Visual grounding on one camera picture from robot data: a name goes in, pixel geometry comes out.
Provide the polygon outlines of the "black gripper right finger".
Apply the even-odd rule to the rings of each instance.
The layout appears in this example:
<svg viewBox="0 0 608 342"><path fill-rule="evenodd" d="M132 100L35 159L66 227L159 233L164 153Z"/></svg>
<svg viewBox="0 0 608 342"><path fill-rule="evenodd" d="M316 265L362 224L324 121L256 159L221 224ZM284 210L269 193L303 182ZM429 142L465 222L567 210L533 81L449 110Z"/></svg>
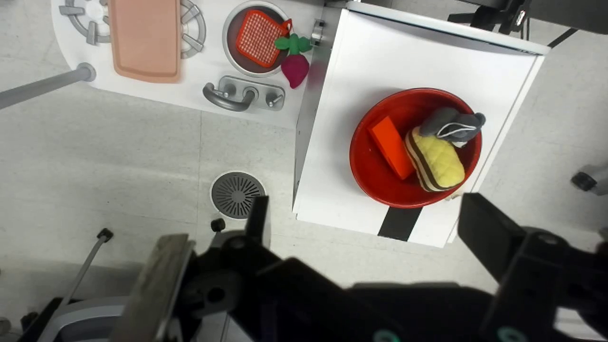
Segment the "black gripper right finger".
<svg viewBox="0 0 608 342"><path fill-rule="evenodd" d="M457 237L499 281L525 231L482 193L465 193L459 205Z"/></svg>

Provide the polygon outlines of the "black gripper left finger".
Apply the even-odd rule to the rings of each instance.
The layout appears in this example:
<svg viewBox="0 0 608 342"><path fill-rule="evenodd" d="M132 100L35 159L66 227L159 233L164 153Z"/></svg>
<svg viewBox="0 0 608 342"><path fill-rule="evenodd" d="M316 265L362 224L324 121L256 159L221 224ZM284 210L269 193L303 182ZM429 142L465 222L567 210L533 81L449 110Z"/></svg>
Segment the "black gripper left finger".
<svg viewBox="0 0 608 342"><path fill-rule="evenodd" d="M161 342L164 338L191 248L193 243L185 233L168 233L155 241L109 342Z"/></svg>

